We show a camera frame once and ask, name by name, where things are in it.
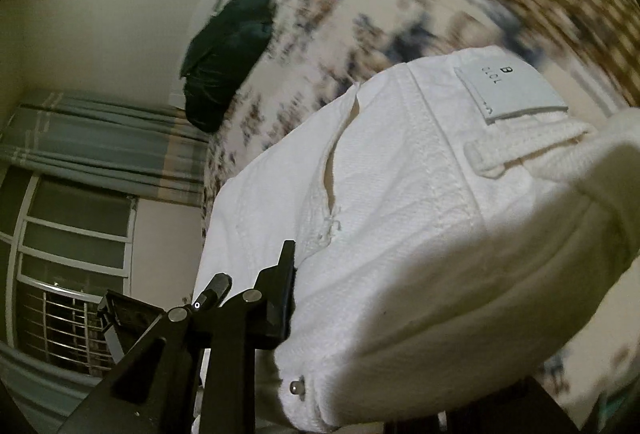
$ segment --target floral bedsheet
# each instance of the floral bedsheet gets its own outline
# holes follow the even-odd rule
[[[277,9],[267,51],[209,142],[203,236],[229,178],[351,84],[398,62],[500,45],[571,96],[577,116],[595,125],[640,100],[628,52],[640,50],[640,11],[631,0],[277,0]],[[610,416],[616,393],[640,371],[640,317],[619,313],[640,309],[637,264],[536,375],[578,425],[594,404],[602,421]]]

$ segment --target curtain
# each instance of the curtain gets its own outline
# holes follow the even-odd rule
[[[33,90],[0,135],[0,160],[87,185],[199,206],[207,140],[170,106]]]

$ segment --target blue striped curtain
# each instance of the blue striped curtain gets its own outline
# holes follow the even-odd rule
[[[0,160],[145,198],[199,206],[208,136],[181,110],[82,91],[28,91]]]

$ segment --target metal button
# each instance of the metal button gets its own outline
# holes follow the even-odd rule
[[[248,289],[242,293],[242,298],[245,302],[258,302],[262,298],[262,293],[257,289]]]
[[[185,308],[174,308],[169,311],[168,316],[171,322],[181,322],[185,318],[187,318],[188,315],[189,314],[187,313],[187,310]]]
[[[305,393],[305,382],[302,380],[294,380],[289,384],[289,391],[292,394],[300,396]]]

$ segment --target window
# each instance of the window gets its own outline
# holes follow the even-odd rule
[[[0,341],[102,376],[113,361],[97,303],[129,294],[136,199],[0,167]]]

